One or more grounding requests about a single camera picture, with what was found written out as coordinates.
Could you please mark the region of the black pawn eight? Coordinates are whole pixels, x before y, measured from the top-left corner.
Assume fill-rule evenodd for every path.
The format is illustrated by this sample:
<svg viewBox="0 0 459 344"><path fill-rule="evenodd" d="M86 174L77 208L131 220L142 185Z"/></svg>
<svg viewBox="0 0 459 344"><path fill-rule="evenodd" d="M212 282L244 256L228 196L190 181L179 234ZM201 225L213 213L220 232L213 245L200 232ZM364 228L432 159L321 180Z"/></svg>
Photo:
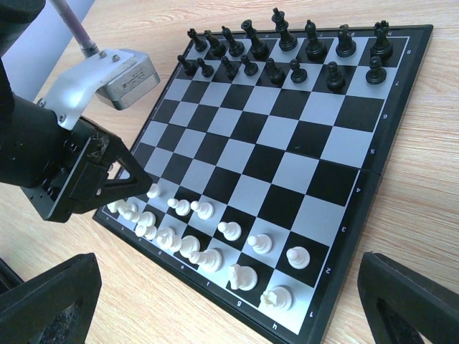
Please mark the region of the black pawn eight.
<svg viewBox="0 0 459 344"><path fill-rule="evenodd" d="M278 67L273 58L266 60L268 77L272 84L282 86L285 81L285 72L281 67Z"/></svg>

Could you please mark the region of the white king piece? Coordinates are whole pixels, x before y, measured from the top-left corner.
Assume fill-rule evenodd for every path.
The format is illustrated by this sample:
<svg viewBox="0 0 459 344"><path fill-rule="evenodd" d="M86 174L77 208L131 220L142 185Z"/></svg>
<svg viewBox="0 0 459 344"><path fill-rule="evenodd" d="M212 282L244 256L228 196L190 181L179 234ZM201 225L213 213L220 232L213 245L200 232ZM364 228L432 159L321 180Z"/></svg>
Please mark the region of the white king piece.
<svg viewBox="0 0 459 344"><path fill-rule="evenodd" d="M181 248L179 253L182 257L188 259L192 252L198 252L200 250L199 240L192 235L185 236L181 239Z"/></svg>

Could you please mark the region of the white knight g1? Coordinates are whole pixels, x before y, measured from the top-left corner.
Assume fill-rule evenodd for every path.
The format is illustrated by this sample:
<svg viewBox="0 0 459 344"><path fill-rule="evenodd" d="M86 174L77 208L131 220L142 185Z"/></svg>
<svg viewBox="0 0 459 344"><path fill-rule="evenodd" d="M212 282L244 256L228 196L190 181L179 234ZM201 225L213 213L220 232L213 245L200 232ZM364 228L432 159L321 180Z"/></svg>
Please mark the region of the white knight g1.
<svg viewBox="0 0 459 344"><path fill-rule="evenodd" d="M229 266L229 283L232 290L249 291L257 284L257 272L249 266L232 264Z"/></svg>

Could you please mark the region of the white bishop c1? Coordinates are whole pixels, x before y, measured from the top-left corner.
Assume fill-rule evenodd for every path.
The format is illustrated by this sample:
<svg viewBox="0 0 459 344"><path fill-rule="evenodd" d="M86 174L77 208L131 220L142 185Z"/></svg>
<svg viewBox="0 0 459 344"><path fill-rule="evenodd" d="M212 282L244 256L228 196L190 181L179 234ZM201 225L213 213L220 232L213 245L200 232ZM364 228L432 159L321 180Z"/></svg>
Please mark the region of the white bishop c1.
<svg viewBox="0 0 459 344"><path fill-rule="evenodd" d="M157 228L155 226L156 217L150 211L143 212L137 222L135 234L137 237L145 237L147 240L156 238Z"/></svg>

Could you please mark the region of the black pawn three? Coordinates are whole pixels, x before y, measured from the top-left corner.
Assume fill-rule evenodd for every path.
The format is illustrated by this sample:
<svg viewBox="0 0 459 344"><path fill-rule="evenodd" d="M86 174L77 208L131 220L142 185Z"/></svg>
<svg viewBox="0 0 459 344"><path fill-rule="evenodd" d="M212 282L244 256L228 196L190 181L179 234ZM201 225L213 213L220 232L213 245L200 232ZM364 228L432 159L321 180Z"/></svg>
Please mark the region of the black pawn three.
<svg viewBox="0 0 459 344"><path fill-rule="evenodd" d="M255 62L252 62L247 54L241 56L241 63L245 66L244 73L248 77L252 77L257 74L259 67Z"/></svg>

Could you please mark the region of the white rook h1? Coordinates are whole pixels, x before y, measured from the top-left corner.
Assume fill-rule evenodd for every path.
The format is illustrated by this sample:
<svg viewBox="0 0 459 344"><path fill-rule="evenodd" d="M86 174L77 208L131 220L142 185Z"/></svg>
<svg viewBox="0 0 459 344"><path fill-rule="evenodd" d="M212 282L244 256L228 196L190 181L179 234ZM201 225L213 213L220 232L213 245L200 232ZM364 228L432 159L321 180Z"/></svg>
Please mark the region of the white rook h1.
<svg viewBox="0 0 459 344"><path fill-rule="evenodd" d="M268 310L287 311L293 304L292 294L283 286L264 291L260 296L260 306Z"/></svg>

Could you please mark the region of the white rook a1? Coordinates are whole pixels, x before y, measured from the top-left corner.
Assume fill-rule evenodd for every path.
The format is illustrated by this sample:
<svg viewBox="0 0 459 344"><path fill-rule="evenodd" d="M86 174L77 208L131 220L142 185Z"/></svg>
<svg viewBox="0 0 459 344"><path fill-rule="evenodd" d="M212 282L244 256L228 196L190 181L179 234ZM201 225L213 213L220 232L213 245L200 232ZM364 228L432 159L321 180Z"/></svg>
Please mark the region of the white rook a1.
<svg viewBox="0 0 459 344"><path fill-rule="evenodd" d="M124 211L126 209L126 202L123 199L117 200L109 203L107 208L112 214L119 212L120 210Z"/></svg>

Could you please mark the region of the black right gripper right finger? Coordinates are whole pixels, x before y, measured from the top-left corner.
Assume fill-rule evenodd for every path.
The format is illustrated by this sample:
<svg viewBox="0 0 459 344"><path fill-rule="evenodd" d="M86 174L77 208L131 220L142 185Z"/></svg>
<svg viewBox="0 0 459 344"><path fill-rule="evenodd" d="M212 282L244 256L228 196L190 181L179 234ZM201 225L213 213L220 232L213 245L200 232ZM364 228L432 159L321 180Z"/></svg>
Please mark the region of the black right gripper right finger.
<svg viewBox="0 0 459 344"><path fill-rule="evenodd" d="M362 307L376 343L458 342L458 294L381 253L363 254Z"/></svg>

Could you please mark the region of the white pawn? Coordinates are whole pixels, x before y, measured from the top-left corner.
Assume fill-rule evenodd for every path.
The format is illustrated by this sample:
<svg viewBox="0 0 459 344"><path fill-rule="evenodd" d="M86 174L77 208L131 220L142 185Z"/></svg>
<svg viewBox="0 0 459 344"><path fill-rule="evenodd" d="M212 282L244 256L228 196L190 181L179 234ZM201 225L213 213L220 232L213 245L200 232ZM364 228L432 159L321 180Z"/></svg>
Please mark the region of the white pawn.
<svg viewBox="0 0 459 344"><path fill-rule="evenodd" d="M250 235L247 243L257 254L267 254L273 247L273 241L267 234Z"/></svg>
<svg viewBox="0 0 459 344"><path fill-rule="evenodd" d="M154 199L161 195L161 187L157 183L152 183L150 189L146 192L149 199Z"/></svg>
<svg viewBox="0 0 459 344"><path fill-rule="evenodd" d="M214 214L214 207L208 202L193 201L190 207L203 220L210 219Z"/></svg>
<svg viewBox="0 0 459 344"><path fill-rule="evenodd" d="M179 216L186 216L191 211L191 204L186 199L178 200L170 198L167 204L170 208L174 209Z"/></svg>

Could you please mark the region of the black pawn two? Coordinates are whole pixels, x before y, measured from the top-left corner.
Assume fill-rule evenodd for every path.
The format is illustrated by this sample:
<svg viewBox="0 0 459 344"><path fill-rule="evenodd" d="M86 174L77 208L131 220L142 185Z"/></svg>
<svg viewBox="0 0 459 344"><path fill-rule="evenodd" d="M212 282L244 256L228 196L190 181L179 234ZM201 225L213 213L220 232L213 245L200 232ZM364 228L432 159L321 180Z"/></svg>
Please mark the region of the black pawn two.
<svg viewBox="0 0 459 344"><path fill-rule="evenodd" d="M239 71L239 68L237 66L235 66L229 59L227 56L222 56L221 57L221 63L223 64L224 68L225 68L225 74L227 76L227 78L229 80L233 80L238 71Z"/></svg>

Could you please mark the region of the black pawn five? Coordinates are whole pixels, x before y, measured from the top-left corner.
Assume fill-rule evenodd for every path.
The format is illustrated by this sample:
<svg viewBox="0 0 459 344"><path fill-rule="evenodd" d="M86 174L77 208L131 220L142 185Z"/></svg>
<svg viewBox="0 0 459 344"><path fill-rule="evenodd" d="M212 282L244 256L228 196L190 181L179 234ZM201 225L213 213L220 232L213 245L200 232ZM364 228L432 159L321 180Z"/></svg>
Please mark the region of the black pawn five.
<svg viewBox="0 0 459 344"><path fill-rule="evenodd" d="M338 69L336 62L332 61L327 64L328 75L326 84L330 90L340 90L345 85L344 74Z"/></svg>

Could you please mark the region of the black pawn seven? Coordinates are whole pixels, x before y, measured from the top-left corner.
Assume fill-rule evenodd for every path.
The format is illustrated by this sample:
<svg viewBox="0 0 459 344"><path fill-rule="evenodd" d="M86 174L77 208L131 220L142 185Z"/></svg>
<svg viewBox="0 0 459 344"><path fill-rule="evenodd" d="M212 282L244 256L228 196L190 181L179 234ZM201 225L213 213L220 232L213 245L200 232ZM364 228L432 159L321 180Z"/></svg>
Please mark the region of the black pawn seven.
<svg viewBox="0 0 459 344"><path fill-rule="evenodd" d="M187 61L182 54L178 54L176 58L181 64L182 69L187 76L195 75L197 71L197 66L195 63Z"/></svg>

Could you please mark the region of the black pawn one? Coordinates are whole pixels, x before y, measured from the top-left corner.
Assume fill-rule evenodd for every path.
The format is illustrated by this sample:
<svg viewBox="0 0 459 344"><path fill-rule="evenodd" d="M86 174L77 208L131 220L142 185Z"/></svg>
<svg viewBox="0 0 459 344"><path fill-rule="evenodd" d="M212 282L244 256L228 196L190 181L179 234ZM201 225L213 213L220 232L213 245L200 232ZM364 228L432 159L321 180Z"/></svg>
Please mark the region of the black pawn one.
<svg viewBox="0 0 459 344"><path fill-rule="evenodd" d="M205 78L209 78L214 74L214 68L212 65L207 64L201 57L197 59L197 64L201 68L201 74Z"/></svg>

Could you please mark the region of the white knight b1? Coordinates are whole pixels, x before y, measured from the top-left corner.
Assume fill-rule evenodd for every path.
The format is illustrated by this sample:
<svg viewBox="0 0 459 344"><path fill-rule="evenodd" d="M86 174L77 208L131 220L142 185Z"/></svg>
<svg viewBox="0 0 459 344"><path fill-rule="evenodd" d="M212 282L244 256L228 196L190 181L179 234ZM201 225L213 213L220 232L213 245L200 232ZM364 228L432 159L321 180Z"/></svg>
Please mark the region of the white knight b1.
<svg viewBox="0 0 459 344"><path fill-rule="evenodd" d="M134 223L140 219L140 213L136 204L126 203L118 208L118 213L126 220Z"/></svg>

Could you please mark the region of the white chess piece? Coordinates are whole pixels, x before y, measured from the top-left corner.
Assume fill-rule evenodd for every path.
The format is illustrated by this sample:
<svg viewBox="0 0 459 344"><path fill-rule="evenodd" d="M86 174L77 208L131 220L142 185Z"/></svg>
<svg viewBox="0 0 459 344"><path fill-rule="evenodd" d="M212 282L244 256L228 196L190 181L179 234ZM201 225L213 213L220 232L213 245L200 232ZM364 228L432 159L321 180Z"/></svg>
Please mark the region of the white chess piece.
<svg viewBox="0 0 459 344"><path fill-rule="evenodd" d="M286 257L289 265L294 269L304 269L311 261L311 256L305 247L292 247L288 249Z"/></svg>

